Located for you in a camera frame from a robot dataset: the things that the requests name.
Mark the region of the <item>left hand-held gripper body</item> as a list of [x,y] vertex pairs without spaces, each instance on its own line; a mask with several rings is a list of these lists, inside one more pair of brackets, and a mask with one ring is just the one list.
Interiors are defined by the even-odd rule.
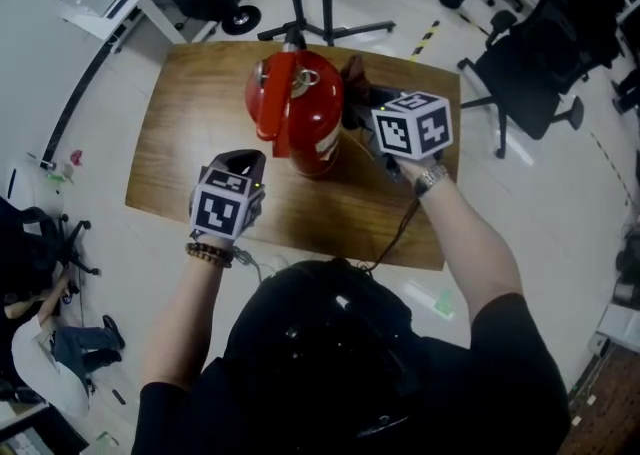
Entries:
[[252,227],[262,211],[265,187],[249,177],[209,168],[193,192],[191,237],[236,240]]

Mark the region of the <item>black high-back office chair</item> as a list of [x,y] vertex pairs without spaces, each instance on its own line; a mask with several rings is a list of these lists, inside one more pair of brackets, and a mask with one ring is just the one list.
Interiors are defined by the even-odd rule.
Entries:
[[560,121],[580,128],[581,99],[559,113],[560,99],[590,71],[610,68],[619,56],[617,16],[624,6],[625,0],[539,0],[523,21],[507,10],[493,16],[484,53],[476,61],[463,58],[457,66],[470,68],[488,91],[487,97],[463,106],[493,104],[498,110],[497,158],[506,154],[509,121],[533,140]]

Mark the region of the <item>white box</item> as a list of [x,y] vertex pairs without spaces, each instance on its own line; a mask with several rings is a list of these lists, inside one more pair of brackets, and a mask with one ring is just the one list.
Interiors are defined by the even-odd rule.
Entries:
[[640,311],[610,303],[600,320],[597,332],[620,345],[629,345],[634,350],[640,350]]

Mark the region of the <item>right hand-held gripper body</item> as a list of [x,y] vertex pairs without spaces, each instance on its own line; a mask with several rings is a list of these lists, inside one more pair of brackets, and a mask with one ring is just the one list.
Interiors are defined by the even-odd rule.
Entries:
[[426,92],[403,93],[372,108],[371,121],[378,153],[395,174],[396,157],[419,161],[453,143],[449,100]]

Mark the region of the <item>silver wristwatch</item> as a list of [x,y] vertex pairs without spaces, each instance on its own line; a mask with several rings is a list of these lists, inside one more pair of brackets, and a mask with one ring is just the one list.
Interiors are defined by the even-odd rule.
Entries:
[[414,181],[413,190],[415,196],[420,199],[426,195],[438,182],[448,178],[447,168],[440,163],[436,163],[423,171]]

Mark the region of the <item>person's right forearm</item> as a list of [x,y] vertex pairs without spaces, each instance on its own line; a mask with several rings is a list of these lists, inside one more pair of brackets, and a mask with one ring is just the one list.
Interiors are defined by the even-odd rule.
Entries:
[[[435,160],[400,158],[404,178],[415,179]],[[445,262],[474,322],[484,307],[508,294],[523,293],[516,259],[503,237],[469,204],[450,178],[418,199],[434,229]]]

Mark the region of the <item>red fire extinguisher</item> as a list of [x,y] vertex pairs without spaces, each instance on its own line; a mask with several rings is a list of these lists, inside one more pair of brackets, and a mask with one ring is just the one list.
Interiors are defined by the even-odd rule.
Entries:
[[245,105],[257,137],[299,174],[317,178],[336,161],[343,80],[329,60],[307,48],[299,29],[290,29],[282,48],[256,64]]

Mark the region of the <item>person's left forearm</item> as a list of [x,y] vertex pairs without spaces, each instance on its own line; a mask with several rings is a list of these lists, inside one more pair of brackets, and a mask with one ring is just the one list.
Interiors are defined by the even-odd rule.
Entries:
[[189,256],[175,293],[156,317],[142,365],[142,384],[190,389],[201,374],[211,342],[213,312],[224,262]]

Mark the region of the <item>white floor appliance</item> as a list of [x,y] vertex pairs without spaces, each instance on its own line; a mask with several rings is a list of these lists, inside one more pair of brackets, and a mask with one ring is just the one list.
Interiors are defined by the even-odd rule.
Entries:
[[37,207],[57,219],[64,208],[61,183],[30,161],[11,161],[0,179],[0,195],[19,210]]

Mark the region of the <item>person's black shirt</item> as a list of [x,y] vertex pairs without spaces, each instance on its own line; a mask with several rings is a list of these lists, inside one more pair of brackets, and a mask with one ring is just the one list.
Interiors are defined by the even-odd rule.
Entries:
[[132,455],[556,455],[566,389],[521,294],[460,347],[417,335],[388,289],[265,282],[224,354],[147,383]]

